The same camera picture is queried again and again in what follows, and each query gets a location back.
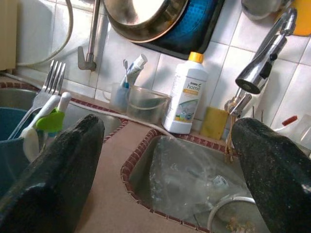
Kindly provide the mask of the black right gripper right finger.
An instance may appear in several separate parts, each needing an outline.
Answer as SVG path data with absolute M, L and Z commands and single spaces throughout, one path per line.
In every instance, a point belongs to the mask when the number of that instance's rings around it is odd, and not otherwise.
M 237 120 L 232 142 L 247 187 L 272 233 L 311 231 L 311 161 L 289 138 L 254 118 Z

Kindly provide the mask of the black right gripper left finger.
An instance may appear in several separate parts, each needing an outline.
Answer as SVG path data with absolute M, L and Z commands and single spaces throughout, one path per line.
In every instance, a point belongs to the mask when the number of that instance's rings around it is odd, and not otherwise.
M 1 232 L 74 232 L 93 184 L 104 132 L 104 122 L 94 114 L 62 131 L 1 199 Z

